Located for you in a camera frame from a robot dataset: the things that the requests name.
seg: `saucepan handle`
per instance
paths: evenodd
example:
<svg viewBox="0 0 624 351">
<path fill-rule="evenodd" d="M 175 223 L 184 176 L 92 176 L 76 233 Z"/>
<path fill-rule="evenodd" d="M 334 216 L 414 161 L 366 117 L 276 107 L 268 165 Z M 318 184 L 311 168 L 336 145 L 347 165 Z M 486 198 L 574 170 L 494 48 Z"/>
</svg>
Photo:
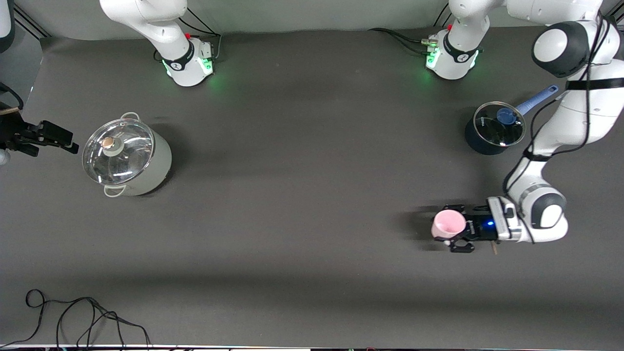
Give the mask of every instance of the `saucepan handle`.
<svg viewBox="0 0 624 351">
<path fill-rule="evenodd" d="M 552 94 L 555 94 L 559 91 L 559 87 L 552 85 L 548 88 L 538 92 L 534 97 L 531 97 L 529 100 L 521 103 L 516 107 L 518 111 L 524 116 L 526 115 L 533 107 L 539 105 L 542 101 L 548 99 Z"/>
<path fill-rule="evenodd" d="M 108 197 L 117 197 L 124 193 L 126 185 L 118 185 L 118 186 L 104 186 L 104 195 Z"/>
<path fill-rule="evenodd" d="M 136 112 L 126 112 L 125 114 L 121 115 L 121 118 L 132 118 L 132 119 L 136 119 L 137 121 L 141 122 L 141 117 L 139 117 L 139 115 Z"/>
</svg>

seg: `wire bundle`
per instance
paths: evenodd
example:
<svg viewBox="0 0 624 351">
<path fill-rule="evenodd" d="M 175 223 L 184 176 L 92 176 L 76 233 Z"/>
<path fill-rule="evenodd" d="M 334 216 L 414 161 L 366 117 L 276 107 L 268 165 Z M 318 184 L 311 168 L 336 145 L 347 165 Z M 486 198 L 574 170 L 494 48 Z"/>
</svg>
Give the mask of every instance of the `wire bundle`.
<svg viewBox="0 0 624 351">
<path fill-rule="evenodd" d="M 37 293 L 41 297 L 41 303 L 40 304 L 32 304 L 31 303 L 31 295 L 33 293 Z M 29 336 L 28 338 L 26 338 L 24 340 L 16 340 L 16 341 L 13 341 L 13 342 L 9 342 L 8 344 L 4 344 L 4 345 L 0 346 L 0 349 L 2 349 L 4 347 L 7 347 L 7 346 L 10 346 L 10 345 L 13 345 L 13 344 L 20 343 L 20 342 L 27 342 L 28 340 L 32 339 L 37 334 L 39 329 L 41 328 L 41 321 L 43 319 L 43 313 L 44 313 L 44 310 L 45 310 L 46 306 L 51 304 L 51 303 L 56 303 L 56 304 L 69 304 L 69 306 L 67 306 L 67 308 L 63 311 L 63 313 L 61 313 L 61 316 L 59 317 L 59 320 L 56 322 L 56 349 L 57 349 L 57 351 L 60 350 L 61 346 L 60 346 L 60 342 L 59 342 L 59 331 L 61 329 L 61 323 L 63 322 L 63 318 L 65 317 L 65 314 L 73 306 L 75 306 L 75 304 L 78 304 L 81 301 L 86 301 L 86 302 L 91 304 L 91 309 L 93 311 L 93 314 L 92 314 L 92 317 L 91 317 L 91 324 L 80 335 L 78 340 L 76 340 L 76 347 L 79 347 L 80 341 L 86 335 L 87 336 L 87 343 L 86 343 L 86 346 L 85 346 L 85 350 L 89 349 L 89 345 L 90 345 L 90 341 L 91 341 L 91 331 L 92 331 L 92 329 L 97 325 L 97 323 L 101 319 L 109 319 L 109 320 L 115 321 L 115 323 L 117 324 L 117 334 L 119 335 L 119 342 L 121 343 L 122 346 L 125 346 L 125 342 L 124 342 L 124 338 L 123 338 L 122 333 L 121 333 L 121 327 L 120 327 L 121 324 L 129 325 L 131 327 L 140 328 L 143 331 L 143 335 L 145 336 L 145 345 L 146 345 L 146 347 L 149 347 L 149 345 L 152 343 L 150 341 L 150 337 L 147 334 L 147 331 L 146 331 L 145 328 L 143 328 L 139 324 L 134 324 L 132 322 L 129 322 L 129 321 L 123 319 L 122 317 L 119 317 L 119 315 L 117 315 L 117 313 L 115 311 L 109 311 L 109 310 L 105 309 L 104 307 L 102 307 L 100 305 L 100 303 L 98 303 L 98 301 L 96 301 L 96 299 L 94 299 L 92 297 L 89 297 L 89 296 L 79 297 L 78 299 L 71 300 L 71 301 L 48 300 L 48 299 L 46 299 L 46 296 L 43 294 L 43 292 L 41 292 L 41 290 L 39 290 L 39 289 L 31 289 L 31 290 L 28 291 L 28 293 L 26 293 L 26 305 L 28 307 L 32 308 L 32 309 L 39 308 L 39 320 L 37 322 L 37 327 L 32 332 L 31 336 Z M 100 316 L 97 319 L 95 318 L 95 311 L 98 311 L 100 313 Z"/>
<path fill-rule="evenodd" d="M 401 45 L 403 45 L 403 47 L 405 47 L 407 50 L 410 50 L 411 52 L 414 52 L 414 53 L 419 54 L 419 55 L 426 55 L 426 54 L 428 54 L 427 51 L 414 49 L 413 47 L 411 47 L 408 44 L 408 42 L 411 42 L 411 43 L 414 43 L 414 44 L 420 44 L 421 43 L 420 40 L 412 39 L 410 37 L 404 36 L 403 34 L 397 32 L 397 31 L 393 31 L 392 29 L 388 29 L 388 28 L 371 28 L 371 29 L 369 29 L 369 31 L 388 33 L 391 37 L 393 37 L 396 41 L 398 41 Z"/>
<path fill-rule="evenodd" d="M 201 30 L 199 28 L 193 27 L 189 23 L 186 23 L 182 18 L 179 18 L 180 22 L 184 23 L 184 25 L 186 25 L 187 27 L 189 27 L 191 29 L 194 29 L 194 30 L 196 30 L 196 31 L 198 31 L 200 33 L 210 34 L 210 35 L 213 35 L 215 37 L 218 37 L 219 38 L 219 43 L 217 44 L 217 54 L 214 57 L 215 59 L 218 59 L 219 58 L 219 54 L 221 53 L 221 40 L 223 39 L 223 36 L 221 34 L 215 32 L 215 31 L 213 31 L 212 28 L 210 26 L 208 26 L 208 24 L 206 24 L 204 21 L 202 21 L 202 19 L 199 18 L 191 9 L 188 9 L 188 11 L 190 12 L 190 14 L 193 15 L 193 17 L 197 18 L 197 20 L 200 21 L 201 24 L 203 24 L 206 28 L 208 28 L 208 30 L 210 32 L 206 32 L 206 31 L 203 31 L 203 30 Z"/>
<path fill-rule="evenodd" d="M 440 17 L 442 17 L 442 14 L 444 13 L 444 11 L 445 11 L 448 7 L 449 7 L 449 4 L 447 3 L 446 5 L 444 5 L 444 7 L 442 8 L 442 10 L 440 11 L 440 14 L 438 14 L 438 15 L 437 15 L 436 21 L 435 21 L 435 22 L 433 22 L 433 26 L 434 26 L 434 27 L 435 27 L 435 26 L 437 26 L 437 22 L 438 22 L 438 21 L 440 21 Z M 446 24 L 446 22 L 448 22 L 448 21 L 449 21 L 449 19 L 451 18 L 451 15 L 452 15 L 452 14 L 453 14 L 453 13 L 449 13 L 449 16 L 448 16 L 448 17 L 446 17 L 446 19 L 444 20 L 444 23 L 442 23 L 442 25 L 445 25 L 445 24 Z"/>
</svg>

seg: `blue handle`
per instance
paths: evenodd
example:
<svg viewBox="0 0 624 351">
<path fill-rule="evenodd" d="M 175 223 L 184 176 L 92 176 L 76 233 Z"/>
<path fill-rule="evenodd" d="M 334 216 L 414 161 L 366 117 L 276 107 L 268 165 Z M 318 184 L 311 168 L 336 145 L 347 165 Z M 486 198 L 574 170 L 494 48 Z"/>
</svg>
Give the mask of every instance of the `blue handle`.
<svg viewBox="0 0 624 351">
<path fill-rule="evenodd" d="M 549 86 L 548 88 L 538 92 L 534 97 L 531 97 L 529 100 L 519 104 L 516 109 L 518 109 L 518 111 L 524 116 L 531 111 L 533 107 L 539 105 L 540 102 L 548 99 L 552 94 L 555 94 L 558 91 L 558 86 Z"/>
</svg>

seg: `white stock pot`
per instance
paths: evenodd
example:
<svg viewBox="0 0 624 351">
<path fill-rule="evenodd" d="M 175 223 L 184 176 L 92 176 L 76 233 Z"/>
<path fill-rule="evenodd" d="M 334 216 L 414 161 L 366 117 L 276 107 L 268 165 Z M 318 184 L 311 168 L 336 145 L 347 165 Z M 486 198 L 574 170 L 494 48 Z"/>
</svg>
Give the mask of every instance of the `white stock pot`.
<svg viewBox="0 0 624 351">
<path fill-rule="evenodd" d="M 91 135 L 82 152 L 82 166 L 104 186 L 108 197 L 142 195 L 165 180 L 171 149 L 139 115 L 128 112 Z"/>
</svg>

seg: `pot handle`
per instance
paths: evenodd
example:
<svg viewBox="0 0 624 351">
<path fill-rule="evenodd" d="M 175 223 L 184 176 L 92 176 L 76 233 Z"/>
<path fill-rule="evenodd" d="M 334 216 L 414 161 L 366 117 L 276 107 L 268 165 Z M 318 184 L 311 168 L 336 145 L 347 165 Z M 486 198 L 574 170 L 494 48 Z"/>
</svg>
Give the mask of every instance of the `pot handle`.
<svg viewBox="0 0 624 351">
<path fill-rule="evenodd" d="M 122 114 L 120 118 L 132 118 L 132 119 L 136 119 L 139 122 L 142 122 L 141 117 L 139 117 L 139 115 L 136 112 L 126 112 L 125 114 Z"/>
<path fill-rule="evenodd" d="M 124 193 L 126 188 L 126 185 L 122 185 L 122 186 L 116 186 L 116 187 L 109 187 L 108 185 L 104 186 L 104 195 L 108 196 L 108 197 L 117 197 L 120 196 L 121 194 Z M 119 190 L 118 193 L 109 193 L 108 190 Z"/>
</svg>

